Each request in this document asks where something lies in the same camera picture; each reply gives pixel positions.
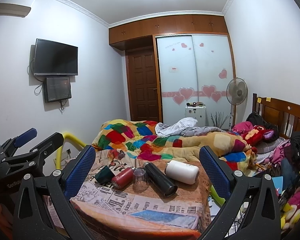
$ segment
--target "wooden door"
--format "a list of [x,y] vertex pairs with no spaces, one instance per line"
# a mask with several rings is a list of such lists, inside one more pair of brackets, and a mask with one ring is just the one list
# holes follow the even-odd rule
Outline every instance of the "wooden door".
[[127,52],[127,60],[131,120],[159,122],[154,49]]
[[109,29],[109,44],[123,41],[123,27],[119,25]]
[[197,32],[212,32],[210,15],[193,15],[194,30]]
[[217,33],[228,33],[225,18],[223,16],[210,15],[212,31]]
[[157,18],[150,18],[140,21],[141,24],[141,35],[149,36],[152,34],[158,34]]
[[192,15],[175,15],[177,32],[194,32]]
[[158,33],[175,33],[177,31],[176,19],[174,16],[157,18]]
[[142,36],[139,21],[125,24],[123,29],[123,36],[125,41]]

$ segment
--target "frosted glass door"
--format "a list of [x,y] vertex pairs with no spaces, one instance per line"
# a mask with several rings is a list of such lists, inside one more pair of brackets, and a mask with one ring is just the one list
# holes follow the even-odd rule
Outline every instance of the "frosted glass door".
[[[227,36],[193,35],[195,61],[198,74],[199,101],[207,109],[207,125],[212,126],[211,114],[221,112],[231,116],[231,104],[226,98],[226,88],[233,79],[232,58]],[[228,118],[222,128],[229,128]]]
[[186,102],[198,101],[192,37],[157,38],[163,122],[173,125],[185,117]]

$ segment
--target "colorful blanket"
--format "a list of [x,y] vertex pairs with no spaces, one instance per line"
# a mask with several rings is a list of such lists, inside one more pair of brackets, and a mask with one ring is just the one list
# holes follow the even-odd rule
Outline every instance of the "colorful blanket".
[[157,122],[112,120],[105,122],[92,145],[97,150],[120,149],[130,158],[147,161],[174,159],[181,162],[199,161],[199,150],[210,146],[214,153],[227,161],[232,169],[243,172],[253,164],[255,155],[241,136],[232,133],[211,132],[205,136],[158,137]]

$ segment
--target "clear glass cup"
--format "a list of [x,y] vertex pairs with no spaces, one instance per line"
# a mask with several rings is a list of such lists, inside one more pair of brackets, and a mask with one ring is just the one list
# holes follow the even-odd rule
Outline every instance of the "clear glass cup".
[[143,168],[136,168],[133,171],[132,181],[132,189],[136,192],[145,191],[149,187],[149,180],[147,178],[146,171]]

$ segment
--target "white wall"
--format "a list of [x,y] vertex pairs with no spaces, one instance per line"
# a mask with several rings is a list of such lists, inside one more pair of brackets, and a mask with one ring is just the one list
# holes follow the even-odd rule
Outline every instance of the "white wall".
[[[40,83],[27,67],[36,38],[79,47],[79,75],[71,78],[72,98],[62,114],[60,103],[46,104],[34,95]],[[36,0],[25,18],[0,16],[0,143],[31,127],[38,136],[18,153],[54,132],[92,143],[103,122],[127,118],[122,76],[122,56],[109,46],[108,29],[67,5]],[[45,174],[55,169],[54,157],[46,160]]]
[[234,0],[225,20],[236,75],[249,89],[236,122],[251,113],[252,93],[300,105],[300,9],[294,0]]

